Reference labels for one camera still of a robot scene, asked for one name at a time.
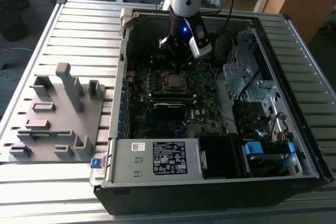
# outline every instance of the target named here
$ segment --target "blue latch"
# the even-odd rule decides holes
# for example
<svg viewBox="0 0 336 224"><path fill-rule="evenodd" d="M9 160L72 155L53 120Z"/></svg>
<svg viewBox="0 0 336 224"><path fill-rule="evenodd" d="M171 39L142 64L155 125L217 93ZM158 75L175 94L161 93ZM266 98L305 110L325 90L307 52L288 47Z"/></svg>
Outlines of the blue latch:
<svg viewBox="0 0 336 224"><path fill-rule="evenodd" d="M294 144L292 142L289 142L288 147L289 147L289 150L290 150L291 153L295 152L295 147L294 147Z"/></svg>
<svg viewBox="0 0 336 224"><path fill-rule="evenodd" d="M263 154L261 143L258 141L248 142L244 145L246 155L250 154Z"/></svg>
<svg viewBox="0 0 336 224"><path fill-rule="evenodd" d="M119 114L119 120L120 120L121 122L124 121L124 114L122 114L122 113Z"/></svg>
<svg viewBox="0 0 336 224"><path fill-rule="evenodd" d="M92 158L90 162L91 168L101 168L103 164L103 159L101 158Z"/></svg>

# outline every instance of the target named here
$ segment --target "floor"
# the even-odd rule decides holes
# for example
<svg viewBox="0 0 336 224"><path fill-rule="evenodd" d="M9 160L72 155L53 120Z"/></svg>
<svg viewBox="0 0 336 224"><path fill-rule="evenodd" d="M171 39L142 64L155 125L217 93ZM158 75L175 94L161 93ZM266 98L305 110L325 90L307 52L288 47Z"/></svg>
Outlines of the floor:
<svg viewBox="0 0 336 224"><path fill-rule="evenodd" d="M25 47L34 49L45 25L48 22L49 16L55 6L56 0L28 0L30 6L21 11L22 18L28 26L28 35L17 42L7 42L0 36L0 48ZM151 3L155 0L126 0L135 3ZM332 32L328 36L323 34L323 31L318 31L312 40L309 48L321 66L323 72L329 79L331 85L336 88L336 75L333 73L333 57L336 52L336 32ZM0 54L0 65L5 64L5 68L0 70L0 77L7 79L20 78L25 70L25 67L30 59L30 53L27 51L8 51ZM18 81L3 81L0 80L0 118L16 89Z"/></svg>

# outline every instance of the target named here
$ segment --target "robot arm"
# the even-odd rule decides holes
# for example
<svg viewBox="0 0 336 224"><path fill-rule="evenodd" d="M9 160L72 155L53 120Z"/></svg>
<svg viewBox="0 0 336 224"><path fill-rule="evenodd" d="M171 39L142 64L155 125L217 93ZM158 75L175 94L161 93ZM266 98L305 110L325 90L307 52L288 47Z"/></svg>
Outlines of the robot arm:
<svg viewBox="0 0 336 224"><path fill-rule="evenodd" d="M192 56L206 58L212 51L199 13L202 0L171 0L169 34L160 40L160 50L177 66Z"/></svg>

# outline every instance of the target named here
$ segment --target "blue tab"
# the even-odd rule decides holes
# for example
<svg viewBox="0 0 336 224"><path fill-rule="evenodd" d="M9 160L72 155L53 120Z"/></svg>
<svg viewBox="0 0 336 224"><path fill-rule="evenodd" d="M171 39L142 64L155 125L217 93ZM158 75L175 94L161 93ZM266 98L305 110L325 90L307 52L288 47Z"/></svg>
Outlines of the blue tab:
<svg viewBox="0 0 336 224"><path fill-rule="evenodd" d="M125 93L121 93L121 102L125 103L125 101L126 101Z"/></svg>
<svg viewBox="0 0 336 224"><path fill-rule="evenodd" d="M245 153L246 153L246 155L251 154L250 149L248 148L248 145L247 145L247 144L244 145L244 149L245 149Z"/></svg>
<svg viewBox="0 0 336 224"><path fill-rule="evenodd" d="M121 122L123 122L124 121L124 114L122 114L122 113L120 113L119 114L119 120L121 121Z"/></svg>
<svg viewBox="0 0 336 224"><path fill-rule="evenodd" d="M124 104L120 104L120 112L124 112L125 111L125 105Z"/></svg>
<svg viewBox="0 0 336 224"><path fill-rule="evenodd" d="M119 131L119 132L122 132L122 129L123 129L123 125L122 125L122 123L119 123L119 124L118 124L118 131Z"/></svg>
<svg viewBox="0 0 336 224"><path fill-rule="evenodd" d="M244 145L244 149L245 149L246 155L264 153L261 143L258 141L248 142L247 144Z"/></svg>
<svg viewBox="0 0 336 224"><path fill-rule="evenodd" d="M295 152L295 147L294 147L294 144L292 142L289 142L288 147L289 147L289 150L290 150L291 153Z"/></svg>
<svg viewBox="0 0 336 224"><path fill-rule="evenodd" d="M122 79L122 85L123 85L124 87L127 87L127 86L128 86L128 80L126 80L126 79Z"/></svg>
<svg viewBox="0 0 336 224"><path fill-rule="evenodd" d="M91 168L101 168L103 164L103 159L101 158L92 158L90 162Z"/></svg>

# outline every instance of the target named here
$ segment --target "red cable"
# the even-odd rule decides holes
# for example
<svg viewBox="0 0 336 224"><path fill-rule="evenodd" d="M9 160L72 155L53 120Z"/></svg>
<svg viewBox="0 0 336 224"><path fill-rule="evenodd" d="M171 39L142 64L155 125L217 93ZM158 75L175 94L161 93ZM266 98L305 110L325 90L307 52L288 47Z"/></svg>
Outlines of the red cable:
<svg viewBox="0 0 336 224"><path fill-rule="evenodd" d="M133 83L133 86L134 86L134 89L136 90L136 85L134 83L134 67L133 67L133 61L127 56L127 59L129 60L129 62L131 63L131 67L132 67L132 83Z"/></svg>

